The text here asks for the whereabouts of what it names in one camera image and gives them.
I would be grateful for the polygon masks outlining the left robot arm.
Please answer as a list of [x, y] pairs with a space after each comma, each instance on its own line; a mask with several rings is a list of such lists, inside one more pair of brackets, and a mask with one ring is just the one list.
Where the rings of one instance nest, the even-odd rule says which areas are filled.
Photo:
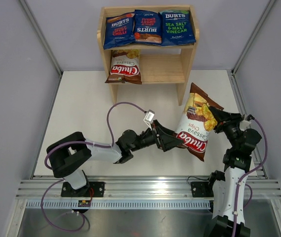
[[176, 133], [154, 120], [141, 134], [126, 130], [114, 144], [98, 143], [83, 136], [82, 132], [71, 135], [50, 145], [44, 165], [53, 171], [55, 178], [62, 178], [79, 197], [89, 192], [90, 184], [80, 168], [87, 161], [106, 161], [124, 164], [132, 159], [133, 152], [155, 145], [166, 152], [179, 147], [183, 141]]

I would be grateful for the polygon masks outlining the Burts sea salt vinegar bag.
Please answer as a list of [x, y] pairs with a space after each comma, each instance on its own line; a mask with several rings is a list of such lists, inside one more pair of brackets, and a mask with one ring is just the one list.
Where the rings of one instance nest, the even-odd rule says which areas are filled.
[[178, 46], [196, 42], [188, 10], [165, 10], [159, 14], [162, 20], [161, 46]]

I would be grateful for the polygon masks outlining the large Burts sweet chilli bag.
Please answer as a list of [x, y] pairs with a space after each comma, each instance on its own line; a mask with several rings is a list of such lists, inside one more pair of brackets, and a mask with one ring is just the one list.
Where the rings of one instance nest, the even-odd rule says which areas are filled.
[[104, 49], [119, 47], [135, 42], [135, 12], [124, 13], [106, 19]]

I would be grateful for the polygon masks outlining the small Burts sweet chilli bag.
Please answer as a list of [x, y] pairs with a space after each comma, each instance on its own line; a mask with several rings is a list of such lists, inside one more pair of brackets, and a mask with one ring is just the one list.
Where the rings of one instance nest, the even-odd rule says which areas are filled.
[[162, 43], [161, 17], [157, 12], [135, 10], [135, 43], [160, 46]]

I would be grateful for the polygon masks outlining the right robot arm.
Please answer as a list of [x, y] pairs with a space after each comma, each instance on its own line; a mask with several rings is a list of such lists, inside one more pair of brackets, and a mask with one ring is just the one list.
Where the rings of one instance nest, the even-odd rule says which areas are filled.
[[212, 220], [207, 225], [206, 237], [248, 237], [251, 230], [245, 226], [244, 193], [251, 172], [251, 154], [262, 137], [249, 128], [253, 116], [229, 113], [210, 106], [217, 125], [215, 133], [223, 132], [231, 144], [224, 157], [224, 170], [215, 171], [206, 184], [214, 196]]

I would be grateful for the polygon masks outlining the Chuba cassava chips bag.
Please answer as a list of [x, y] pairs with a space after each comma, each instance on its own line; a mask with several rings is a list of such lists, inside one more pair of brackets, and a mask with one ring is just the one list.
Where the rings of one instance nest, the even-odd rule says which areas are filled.
[[195, 83], [191, 83], [189, 97], [186, 101], [181, 119], [175, 131], [175, 137], [182, 140], [178, 147], [204, 161], [210, 132], [217, 126], [217, 121], [209, 107], [219, 110], [224, 108], [212, 100]]
[[111, 66], [106, 83], [142, 84], [140, 71], [140, 50], [113, 50]]

